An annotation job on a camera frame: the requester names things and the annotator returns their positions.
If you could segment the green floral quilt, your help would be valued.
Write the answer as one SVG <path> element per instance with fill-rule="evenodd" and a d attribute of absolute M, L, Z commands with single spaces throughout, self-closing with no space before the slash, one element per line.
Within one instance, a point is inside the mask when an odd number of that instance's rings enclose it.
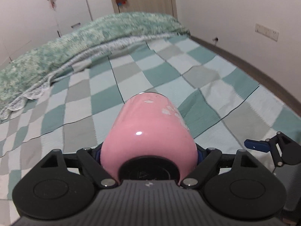
<path fill-rule="evenodd" d="M 131 44 L 189 35 L 189 30 L 168 14 L 128 12 L 111 14 L 32 49 L 1 70 L 1 119 L 38 99 L 68 67 L 121 50 Z"/>

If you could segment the wall power socket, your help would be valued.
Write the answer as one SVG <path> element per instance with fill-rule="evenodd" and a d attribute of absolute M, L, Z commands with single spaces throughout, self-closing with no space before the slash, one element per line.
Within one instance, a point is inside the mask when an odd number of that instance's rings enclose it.
<path fill-rule="evenodd" d="M 274 31 L 273 29 L 267 28 L 261 24 L 256 24 L 255 25 L 255 32 L 259 33 L 273 41 L 278 41 L 279 38 L 279 32 Z"/>

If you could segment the pink tumbler cup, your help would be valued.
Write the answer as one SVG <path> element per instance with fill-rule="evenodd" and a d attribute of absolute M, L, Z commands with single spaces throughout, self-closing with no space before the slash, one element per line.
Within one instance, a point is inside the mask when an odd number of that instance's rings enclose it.
<path fill-rule="evenodd" d="M 173 103 L 162 94 L 144 92 L 123 105 L 102 144 L 100 164 L 118 182 L 179 183 L 196 168 L 198 151 Z"/>

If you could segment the green checkered bed sheet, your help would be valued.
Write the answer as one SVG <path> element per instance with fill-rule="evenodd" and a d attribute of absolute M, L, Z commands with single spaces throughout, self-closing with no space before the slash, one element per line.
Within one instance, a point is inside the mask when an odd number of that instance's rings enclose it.
<path fill-rule="evenodd" d="M 68 67 L 42 96 L 1 123 L 1 200 L 54 148 L 102 143 L 123 104 L 141 92 L 169 98 L 196 143 L 234 153 L 276 132 L 300 142 L 300 118 L 224 58 L 185 36 L 143 42 L 126 53 Z"/>

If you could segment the white wardrobe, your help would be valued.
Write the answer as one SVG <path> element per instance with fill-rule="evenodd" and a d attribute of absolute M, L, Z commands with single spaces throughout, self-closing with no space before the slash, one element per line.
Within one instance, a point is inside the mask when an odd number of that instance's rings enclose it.
<path fill-rule="evenodd" d="M 20 55 L 114 12 L 111 0 L 1 0 L 1 68 Z"/>

